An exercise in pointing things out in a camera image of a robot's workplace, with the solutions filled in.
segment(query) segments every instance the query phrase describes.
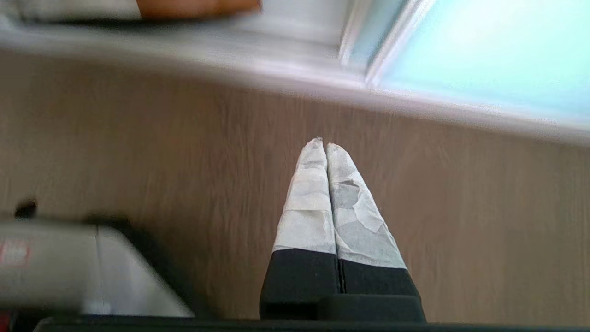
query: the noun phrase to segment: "wooden floor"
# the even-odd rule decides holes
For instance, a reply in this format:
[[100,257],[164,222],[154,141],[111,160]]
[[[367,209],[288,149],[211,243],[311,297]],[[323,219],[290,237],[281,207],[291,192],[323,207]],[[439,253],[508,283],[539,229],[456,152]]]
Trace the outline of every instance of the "wooden floor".
[[590,325],[590,149],[0,51],[0,209],[124,212],[256,318],[301,147],[346,148],[430,321]]

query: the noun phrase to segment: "light blue window glass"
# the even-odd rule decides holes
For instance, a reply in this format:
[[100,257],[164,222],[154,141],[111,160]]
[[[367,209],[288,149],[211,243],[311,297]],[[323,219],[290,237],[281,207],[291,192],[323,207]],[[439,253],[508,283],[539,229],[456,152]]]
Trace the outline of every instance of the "light blue window glass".
[[590,119],[590,1],[438,0],[382,85]]

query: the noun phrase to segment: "gray object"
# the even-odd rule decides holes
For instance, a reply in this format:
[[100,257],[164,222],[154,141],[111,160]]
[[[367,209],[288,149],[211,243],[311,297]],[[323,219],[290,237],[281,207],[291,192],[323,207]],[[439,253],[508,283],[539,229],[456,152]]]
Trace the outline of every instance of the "gray object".
[[193,317],[117,230],[0,222],[0,308],[80,314]]

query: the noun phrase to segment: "laminate flooring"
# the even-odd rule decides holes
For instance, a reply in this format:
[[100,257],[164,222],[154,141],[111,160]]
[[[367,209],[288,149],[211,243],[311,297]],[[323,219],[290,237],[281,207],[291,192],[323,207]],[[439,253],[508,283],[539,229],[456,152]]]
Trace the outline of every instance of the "laminate flooring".
[[257,318],[287,187],[347,149],[429,321],[590,325],[590,149],[0,51],[0,209],[126,213],[222,317]]

